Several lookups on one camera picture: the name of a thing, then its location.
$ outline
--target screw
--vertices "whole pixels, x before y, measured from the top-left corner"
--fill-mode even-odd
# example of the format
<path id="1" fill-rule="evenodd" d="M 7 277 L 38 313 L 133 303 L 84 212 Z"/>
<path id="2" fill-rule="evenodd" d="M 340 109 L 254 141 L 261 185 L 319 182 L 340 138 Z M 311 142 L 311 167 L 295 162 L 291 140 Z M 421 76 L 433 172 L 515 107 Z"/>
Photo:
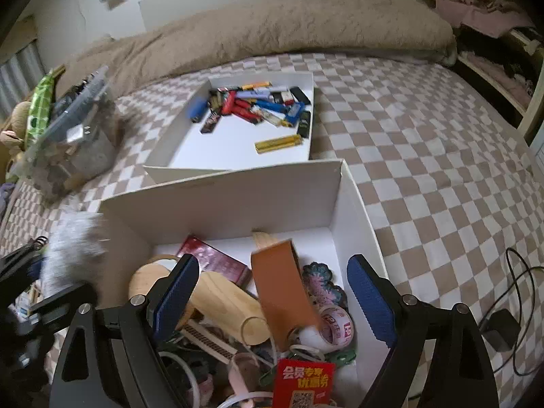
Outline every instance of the screw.
<path id="1" fill-rule="evenodd" d="M 145 296 L 143 294 L 137 294 L 131 297 L 131 304 L 137 307 L 145 302 Z"/>
<path id="2" fill-rule="evenodd" d="M 455 309 L 462 315 L 466 315 L 470 311 L 470 309 L 465 304 L 457 304 L 455 306 Z"/>
<path id="3" fill-rule="evenodd" d="M 405 294 L 403 296 L 403 302 L 406 305 L 415 305 L 415 304 L 417 304 L 418 300 L 417 300 L 417 297 L 415 297 L 412 294 Z"/>
<path id="4" fill-rule="evenodd" d="M 85 313 L 89 313 L 89 310 L 91 309 L 91 304 L 81 304 L 78 308 L 78 312 L 80 312 L 81 315 L 85 315 Z"/>

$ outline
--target qr code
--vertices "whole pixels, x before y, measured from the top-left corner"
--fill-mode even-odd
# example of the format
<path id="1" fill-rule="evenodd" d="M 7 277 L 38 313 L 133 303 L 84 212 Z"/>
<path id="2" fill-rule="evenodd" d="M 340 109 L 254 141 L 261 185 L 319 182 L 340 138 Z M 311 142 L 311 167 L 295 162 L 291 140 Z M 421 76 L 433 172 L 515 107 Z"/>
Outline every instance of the qr code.
<path id="1" fill-rule="evenodd" d="M 314 391 L 294 391 L 289 408 L 312 408 Z"/>

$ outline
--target packing tape roll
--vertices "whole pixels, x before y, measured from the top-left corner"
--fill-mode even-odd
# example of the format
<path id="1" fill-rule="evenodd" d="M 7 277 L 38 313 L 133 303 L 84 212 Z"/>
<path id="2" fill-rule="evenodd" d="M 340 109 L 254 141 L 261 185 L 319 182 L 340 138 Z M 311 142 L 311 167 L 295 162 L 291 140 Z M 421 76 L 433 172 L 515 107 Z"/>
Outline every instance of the packing tape roll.
<path id="1" fill-rule="evenodd" d="M 350 315 L 337 305 L 327 305 L 319 309 L 324 328 L 306 327 L 299 331 L 302 345 L 312 346 L 322 353 L 346 348 L 353 340 L 353 321 Z"/>

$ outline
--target checkered bedsheet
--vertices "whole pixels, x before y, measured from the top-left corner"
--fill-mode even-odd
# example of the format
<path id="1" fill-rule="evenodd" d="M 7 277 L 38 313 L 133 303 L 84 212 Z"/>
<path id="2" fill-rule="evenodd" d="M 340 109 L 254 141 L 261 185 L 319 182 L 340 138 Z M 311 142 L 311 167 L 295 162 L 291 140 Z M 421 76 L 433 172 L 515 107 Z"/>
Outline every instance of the checkered bedsheet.
<path id="1" fill-rule="evenodd" d="M 443 308 L 464 302 L 479 320 L 509 283 L 506 247 L 516 248 L 532 266 L 544 259 L 544 190 L 532 176 L 539 169 L 531 166 L 515 130 L 439 65 L 343 54 L 251 58 L 120 98 L 130 124 L 113 169 L 77 195 L 84 208 L 95 211 L 102 199 L 153 184 L 142 163 L 203 79 L 259 70 L 314 73 L 312 158 L 338 157 L 349 164 L 400 293 Z M 59 206 L 43 208 L 39 194 L 25 185 L 9 216 L 2 254 L 30 237 L 50 234 L 60 217 Z M 516 274 L 521 271 L 516 265 Z M 517 354 L 521 371 L 542 360 L 544 282 L 542 274 L 535 276 L 537 306 Z M 524 325 L 530 311 L 528 282 L 521 280 L 520 288 Z M 502 306 L 519 314 L 515 293 Z M 51 368 L 61 342 L 51 353 Z M 432 342 L 425 346 L 412 394 L 422 388 L 432 348 Z M 488 351 L 493 368 L 508 357 Z M 511 363 L 499 371 L 501 407 L 512 406 L 531 378 L 515 375 Z"/>

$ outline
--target gray fluffy item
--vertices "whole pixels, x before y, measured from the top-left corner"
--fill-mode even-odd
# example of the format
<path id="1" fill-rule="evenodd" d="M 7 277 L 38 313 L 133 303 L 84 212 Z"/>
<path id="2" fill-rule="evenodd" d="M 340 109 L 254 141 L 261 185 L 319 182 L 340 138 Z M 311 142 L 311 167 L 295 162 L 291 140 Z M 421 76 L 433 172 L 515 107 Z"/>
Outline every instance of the gray fluffy item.
<path id="1" fill-rule="evenodd" d="M 41 271 L 45 298 L 79 281 L 95 289 L 106 249 L 105 219 L 101 213 L 69 211 L 49 239 Z"/>

